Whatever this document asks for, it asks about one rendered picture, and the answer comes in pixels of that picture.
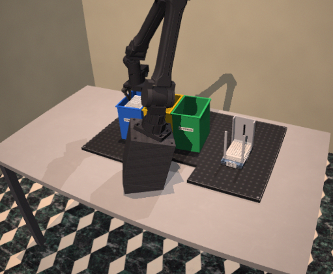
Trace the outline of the yellow bin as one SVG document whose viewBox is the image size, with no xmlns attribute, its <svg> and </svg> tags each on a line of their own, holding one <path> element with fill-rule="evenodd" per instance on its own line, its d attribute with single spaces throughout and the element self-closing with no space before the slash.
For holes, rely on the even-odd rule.
<svg viewBox="0 0 333 274">
<path fill-rule="evenodd" d="M 172 115 L 170 115 L 170 113 L 172 112 L 172 110 L 174 110 L 174 108 L 176 107 L 176 105 L 180 102 L 180 100 L 182 99 L 182 96 L 180 94 L 176 94 L 175 95 L 175 103 L 173 105 L 172 108 L 166 108 L 166 117 L 165 120 L 167 123 L 171 124 L 171 129 L 173 131 L 173 123 L 172 123 Z M 147 107 L 144 107 L 142 109 L 144 116 L 147 114 Z"/>
</svg>

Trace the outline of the green open-top bin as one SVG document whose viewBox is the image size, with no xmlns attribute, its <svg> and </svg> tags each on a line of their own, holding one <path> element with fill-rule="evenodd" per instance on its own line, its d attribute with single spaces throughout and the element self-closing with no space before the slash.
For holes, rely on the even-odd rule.
<svg viewBox="0 0 333 274">
<path fill-rule="evenodd" d="M 172 115 L 177 149 L 200 152 L 210 133 L 210 99 L 184 95 Z"/>
</svg>

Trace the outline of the blue bin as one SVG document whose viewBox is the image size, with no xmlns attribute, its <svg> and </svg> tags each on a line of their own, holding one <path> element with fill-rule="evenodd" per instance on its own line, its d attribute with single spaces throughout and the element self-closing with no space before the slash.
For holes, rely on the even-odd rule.
<svg viewBox="0 0 333 274">
<path fill-rule="evenodd" d="M 141 92 L 132 91 L 131 99 L 134 96 L 141 96 Z M 126 139 L 127 131 L 128 131 L 128 125 L 130 118 L 139 118 L 143 119 L 144 114 L 142 109 L 144 108 L 142 106 L 141 109 L 133 108 L 133 107 L 124 107 L 128 103 L 127 97 L 124 97 L 115 107 L 117 107 L 117 112 L 119 116 L 119 124 L 121 129 L 121 137 L 122 139 Z"/>
</svg>

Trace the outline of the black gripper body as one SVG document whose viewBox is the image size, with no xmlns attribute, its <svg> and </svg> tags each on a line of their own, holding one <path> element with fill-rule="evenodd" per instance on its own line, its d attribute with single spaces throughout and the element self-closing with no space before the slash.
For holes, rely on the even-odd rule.
<svg viewBox="0 0 333 274">
<path fill-rule="evenodd" d="M 134 75 L 128 73 L 128 76 L 129 80 L 123 84 L 123 88 L 132 87 L 132 91 L 141 92 L 145 83 L 141 83 L 141 72 Z"/>
</svg>

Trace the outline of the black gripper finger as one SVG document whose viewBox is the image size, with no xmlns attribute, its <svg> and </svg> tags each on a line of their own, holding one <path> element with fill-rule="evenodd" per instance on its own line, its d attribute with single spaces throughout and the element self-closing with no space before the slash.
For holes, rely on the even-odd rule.
<svg viewBox="0 0 333 274">
<path fill-rule="evenodd" d="M 129 95 L 127 94 L 127 90 Z M 128 87 L 128 88 L 122 88 L 121 91 L 123 92 L 123 94 L 127 97 L 128 101 L 131 100 L 131 95 L 132 95 L 132 88 Z"/>
</svg>

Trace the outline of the white well plate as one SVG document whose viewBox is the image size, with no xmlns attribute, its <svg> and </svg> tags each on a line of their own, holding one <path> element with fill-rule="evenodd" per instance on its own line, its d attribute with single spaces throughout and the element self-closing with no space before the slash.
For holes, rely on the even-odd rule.
<svg viewBox="0 0 333 274">
<path fill-rule="evenodd" d="M 245 142 L 244 147 L 244 160 L 251 149 L 251 143 Z M 241 161 L 242 141 L 234 139 L 231 146 L 227 150 L 226 158 Z"/>
<path fill-rule="evenodd" d="M 125 107 L 134 107 L 134 108 L 141 108 L 141 96 L 134 96 L 126 105 Z"/>
</svg>

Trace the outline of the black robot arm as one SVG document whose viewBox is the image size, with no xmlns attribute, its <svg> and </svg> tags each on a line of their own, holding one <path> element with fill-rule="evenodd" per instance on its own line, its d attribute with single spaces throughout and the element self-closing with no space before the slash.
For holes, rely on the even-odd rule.
<svg viewBox="0 0 333 274">
<path fill-rule="evenodd" d="M 128 73 L 134 75 L 141 71 L 141 83 L 145 82 L 141 90 L 141 104 L 147 107 L 147 114 L 134 124 L 134 130 L 159 142 L 171 134 L 171 129 L 166 127 L 166 108 L 172 108 L 175 103 L 176 84 L 171 80 L 171 72 L 187 1 L 190 0 L 155 0 L 139 33 L 126 47 L 127 56 L 123 58 Z M 140 61 L 145 60 L 149 43 L 163 18 L 156 66 L 151 79 L 145 79 L 149 65 L 140 66 Z"/>
</svg>

